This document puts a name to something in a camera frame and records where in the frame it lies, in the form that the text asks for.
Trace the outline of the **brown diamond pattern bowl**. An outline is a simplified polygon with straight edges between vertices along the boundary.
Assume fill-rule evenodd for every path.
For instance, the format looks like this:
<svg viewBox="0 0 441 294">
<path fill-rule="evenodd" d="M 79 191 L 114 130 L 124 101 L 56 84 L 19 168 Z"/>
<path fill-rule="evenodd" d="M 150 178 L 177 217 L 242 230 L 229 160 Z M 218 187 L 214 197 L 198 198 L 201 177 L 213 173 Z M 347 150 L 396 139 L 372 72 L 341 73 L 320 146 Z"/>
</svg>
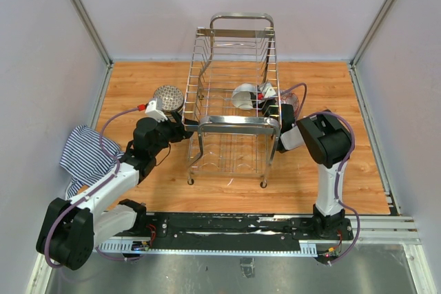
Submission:
<svg viewBox="0 0 441 294">
<path fill-rule="evenodd" d="M 165 113 L 182 110 L 184 95 L 176 86 L 162 85 L 155 90 L 153 97 L 161 100 L 161 110 Z"/>
</svg>

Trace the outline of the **red geometric pattern bowl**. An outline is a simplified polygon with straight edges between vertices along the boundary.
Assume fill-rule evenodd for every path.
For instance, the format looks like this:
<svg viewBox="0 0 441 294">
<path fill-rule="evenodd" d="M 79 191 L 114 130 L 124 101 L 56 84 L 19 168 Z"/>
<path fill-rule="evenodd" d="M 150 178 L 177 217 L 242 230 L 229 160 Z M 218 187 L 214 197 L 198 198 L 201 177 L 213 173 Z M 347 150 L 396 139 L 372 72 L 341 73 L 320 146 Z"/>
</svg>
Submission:
<svg viewBox="0 0 441 294">
<path fill-rule="evenodd" d="M 294 114 L 298 115 L 298 110 L 300 108 L 300 101 L 295 93 L 292 91 L 281 94 L 280 101 L 282 105 L 291 105 L 294 110 Z"/>
</svg>

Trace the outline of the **plain white bowl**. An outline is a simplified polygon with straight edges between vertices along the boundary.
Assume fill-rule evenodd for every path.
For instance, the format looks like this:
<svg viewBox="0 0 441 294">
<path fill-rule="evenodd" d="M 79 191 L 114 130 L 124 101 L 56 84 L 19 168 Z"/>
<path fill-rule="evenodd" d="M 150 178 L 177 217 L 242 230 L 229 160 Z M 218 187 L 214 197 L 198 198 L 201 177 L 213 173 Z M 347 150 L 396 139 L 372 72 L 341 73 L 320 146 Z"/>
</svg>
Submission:
<svg viewBox="0 0 441 294">
<path fill-rule="evenodd" d="M 232 105 L 238 109 L 253 109 L 258 101 L 259 89 L 257 85 L 243 83 L 232 92 Z"/>
</svg>

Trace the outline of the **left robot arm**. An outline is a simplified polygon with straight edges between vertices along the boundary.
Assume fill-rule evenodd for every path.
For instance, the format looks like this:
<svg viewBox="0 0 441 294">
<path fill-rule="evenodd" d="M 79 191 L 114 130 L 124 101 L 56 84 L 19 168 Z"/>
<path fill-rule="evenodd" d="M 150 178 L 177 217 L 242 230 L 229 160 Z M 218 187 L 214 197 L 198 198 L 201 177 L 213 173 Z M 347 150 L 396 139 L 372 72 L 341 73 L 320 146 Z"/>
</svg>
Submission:
<svg viewBox="0 0 441 294">
<path fill-rule="evenodd" d="M 189 127 L 198 124 L 178 112 L 170 116 L 161 111 L 146 114 L 136 123 L 133 139 L 124 154 L 111 154 L 103 144 L 102 135 L 98 136 L 97 154 L 80 145 L 65 145 L 65 160 L 72 163 L 73 178 L 103 168 L 102 156 L 113 162 L 104 176 L 93 176 L 94 183 L 83 193 L 68 200 L 56 198 L 49 204 L 36 250 L 44 255 L 50 267 L 77 270 L 93 249 L 113 235 L 128 231 L 138 236 L 146 231 L 145 207 L 122 202 L 111 211 L 106 209 L 150 174 L 162 149 L 190 138 L 193 132 Z"/>
</svg>

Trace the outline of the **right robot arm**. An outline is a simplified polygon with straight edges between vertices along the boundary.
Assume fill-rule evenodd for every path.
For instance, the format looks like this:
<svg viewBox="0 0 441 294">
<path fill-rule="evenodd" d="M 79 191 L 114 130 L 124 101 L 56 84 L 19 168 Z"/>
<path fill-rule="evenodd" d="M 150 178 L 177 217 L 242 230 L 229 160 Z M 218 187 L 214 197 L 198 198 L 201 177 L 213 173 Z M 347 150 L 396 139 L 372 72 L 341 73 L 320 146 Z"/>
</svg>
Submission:
<svg viewBox="0 0 441 294">
<path fill-rule="evenodd" d="M 343 118 L 326 109 L 296 119 L 291 104 L 282 105 L 282 129 L 277 150 L 281 153 L 305 145 L 318 166 L 318 195 L 313 205 L 312 230 L 327 239 L 345 220 L 342 182 L 350 153 L 354 150 L 352 131 Z"/>
</svg>

